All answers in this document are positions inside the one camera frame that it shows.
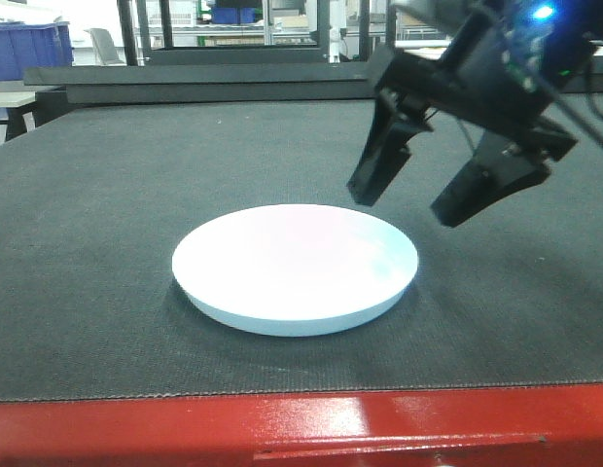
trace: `wire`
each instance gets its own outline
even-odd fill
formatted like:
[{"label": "wire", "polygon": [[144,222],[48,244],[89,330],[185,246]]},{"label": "wire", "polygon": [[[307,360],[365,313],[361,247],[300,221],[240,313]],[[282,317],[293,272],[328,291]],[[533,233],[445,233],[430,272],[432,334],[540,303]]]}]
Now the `wire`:
[{"label": "wire", "polygon": [[440,110],[438,110],[438,109],[434,110],[434,111],[431,113],[431,115],[425,119],[425,122],[429,122],[431,119],[433,119],[433,118],[436,116],[436,114],[437,114],[438,112],[440,112]]},{"label": "wire", "polygon": [[595,97],[593,95],[593,60],[591,60],[586,66],[585,70],[585,92],[586,92],[586,103],[591,109],[593,115],[603,121],[603,111],[595,103]]},{"label": "wire", "polygon": [[459,125],[459,127],[461,128],[461,131],[464,133],[464,136],[466,137],[466,141],[468,142],[468,147],[470,148],[470,151],[474,154],[475,150],[476,150],[475,142],[473,141],[473,138],[470,135],[470,132],[468,131],[468,129],[464,125],[464,122],[461,119],[455,119],[455,120],[457,121],[457,124]]},{"label": "wire", "polygon": [[502,21],[498,14],[489,7],[477,3],[474,5],[473,10],[484,17],[486,17],[491,25],[496,30],[496,33],[505,44],[507,51],[511,58],[519,65],[519,67],[526,73],[533,81],[539,86],[539,88],[545,92],[558,106],[559,109],[571,119],[577,126],[579,126],[588,136],[597,142],[603,149],[603,134],[592,124],[590,124],[581,114],[579,114],[566,100],[561,96],[559,91],[551,85],[539,71],[531,68],[528,63],[519,55],[516,54],[511,42],[507,39],[502,29]]}]

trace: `black metal frame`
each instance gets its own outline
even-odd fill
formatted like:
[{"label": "black metal frame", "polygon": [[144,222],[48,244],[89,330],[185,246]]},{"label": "black metal frame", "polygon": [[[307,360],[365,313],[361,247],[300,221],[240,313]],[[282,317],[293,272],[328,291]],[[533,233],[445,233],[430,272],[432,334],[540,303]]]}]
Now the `black metal frame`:
[{"label": "black metal frame", "polygon": [[[368,4],[369,0],[363,0],[362,3]],[[142,41],[142,50],[145,57],[145,63],[149,65],[312,63],[325,62],[328,57],[330,47],[330,4],[327,1],[320,1],[318,3],[318,37],[316,46],[249,45],[238,47],[226,46],[225,48],[186,48],[174,46],[169,0],[160,0],[161,27],[163,34],[163,49],[160,50],[153,50],[150,45],[151,35],[148,24],[146,0],[136,0],[136,5],[140,37]],[[121,21],[130,21],[130,18],[121,18]]]}]

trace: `textured fabric surface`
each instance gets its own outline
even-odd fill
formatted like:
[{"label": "textured fabric surface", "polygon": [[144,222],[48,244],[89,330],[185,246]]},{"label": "textured fabric surface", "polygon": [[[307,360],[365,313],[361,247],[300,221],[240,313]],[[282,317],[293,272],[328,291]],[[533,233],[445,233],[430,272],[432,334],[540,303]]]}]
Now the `textured fabric surface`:
[{"label": "textured fabric surface", "polygon": [[[100,108],[1,146],[0,401],[603,381],[603,153],[582,138],[545,185],[451,230],[428,206],[469,157],[456,123],[435,117],[361,208],[345,183],[371,119],[371,102]],[[420,268],[403,299],[306,339],[195,309],[178,242],[289,202],[404,231]]]}]

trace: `red metal frame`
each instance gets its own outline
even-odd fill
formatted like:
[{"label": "red metal frame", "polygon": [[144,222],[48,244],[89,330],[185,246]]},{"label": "red metal frame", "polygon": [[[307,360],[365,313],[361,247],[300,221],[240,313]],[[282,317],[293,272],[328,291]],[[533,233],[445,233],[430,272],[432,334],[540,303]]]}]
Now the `red metal frame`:
[{"label": "red metal frame", "polygon": [[603,384],[0,404],[0,466],[603,467]]}]

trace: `box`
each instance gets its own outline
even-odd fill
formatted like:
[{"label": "box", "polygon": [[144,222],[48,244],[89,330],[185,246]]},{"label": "box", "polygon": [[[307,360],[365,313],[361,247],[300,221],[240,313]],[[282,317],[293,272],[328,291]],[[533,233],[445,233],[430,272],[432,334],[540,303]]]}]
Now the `box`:
[{"label": "box", "polygon": [[211,8],[214,24],[246,24],[254,22],[253,8]]},{"label": "box", "polygon": [[70,65],[67,24],[0,22],[0,81],[21,80],[25,68],[31,66]]}]

